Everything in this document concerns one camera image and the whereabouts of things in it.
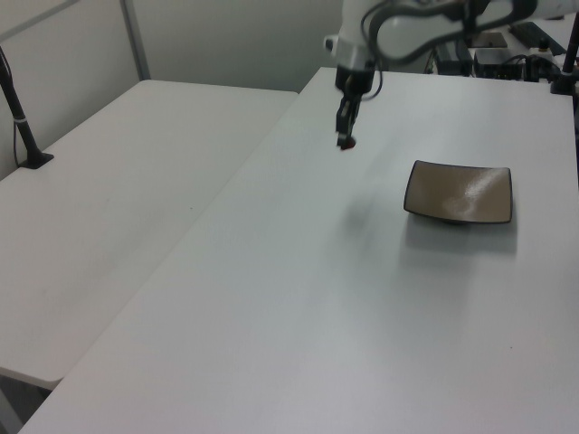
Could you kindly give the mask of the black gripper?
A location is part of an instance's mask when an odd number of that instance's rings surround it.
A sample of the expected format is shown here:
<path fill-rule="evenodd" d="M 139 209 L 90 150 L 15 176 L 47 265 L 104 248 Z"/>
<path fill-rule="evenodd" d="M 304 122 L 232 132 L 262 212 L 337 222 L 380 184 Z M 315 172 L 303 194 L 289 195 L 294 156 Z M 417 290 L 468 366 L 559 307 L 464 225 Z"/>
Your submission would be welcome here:
<path fill-rule="evenodd" d="M 372 89 L 374 77 L 373 69 L 359 71 L 337 66 L 335 87 L 344 95 L 355 95 L 351 102 L 346 96 L 340 100 L 336 114 L 337 147 L 346 147 L 349 138 L 353 136 L 362 95 Z"/>

